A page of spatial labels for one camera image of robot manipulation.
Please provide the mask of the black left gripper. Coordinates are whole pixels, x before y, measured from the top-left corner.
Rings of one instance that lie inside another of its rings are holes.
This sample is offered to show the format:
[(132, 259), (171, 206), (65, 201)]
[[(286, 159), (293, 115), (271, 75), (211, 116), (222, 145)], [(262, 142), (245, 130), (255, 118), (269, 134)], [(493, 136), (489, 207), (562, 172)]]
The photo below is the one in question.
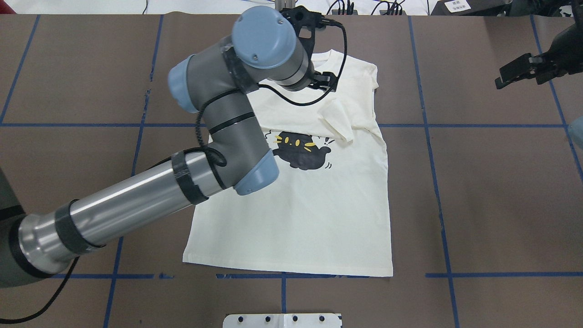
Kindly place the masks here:
[(336, 92), (338, 77), (333, 72), (307, 71), (308, 88), (324, 92)]

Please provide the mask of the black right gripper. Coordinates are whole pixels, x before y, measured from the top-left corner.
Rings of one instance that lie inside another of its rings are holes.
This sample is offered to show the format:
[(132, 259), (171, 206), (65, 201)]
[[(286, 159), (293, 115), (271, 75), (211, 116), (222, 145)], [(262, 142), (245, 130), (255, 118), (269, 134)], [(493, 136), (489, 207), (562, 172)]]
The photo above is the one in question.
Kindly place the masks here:
[(502, 89), (514, 82), (532, 79), (533, 74), (537, 84), (541, 85), (556, 77), (581, 73), (583, 70), (581, 27), (574, 24), (556, 35), (548, 51), (535, 56), (537, 64), (534, 73), (531, 58), (531, 53), (525, 53), (501, 67), (500, 75), (495, 79), (496, 88)]

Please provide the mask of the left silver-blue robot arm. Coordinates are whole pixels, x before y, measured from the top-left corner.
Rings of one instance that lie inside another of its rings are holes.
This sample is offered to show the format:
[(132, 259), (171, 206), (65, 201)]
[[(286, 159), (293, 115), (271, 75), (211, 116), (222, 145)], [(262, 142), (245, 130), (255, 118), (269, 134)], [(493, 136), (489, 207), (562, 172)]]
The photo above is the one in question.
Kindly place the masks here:
[(311, 15), (2, 15), (1, 286), (273, 179), (246, 94), (312, 82), (296, 37)]

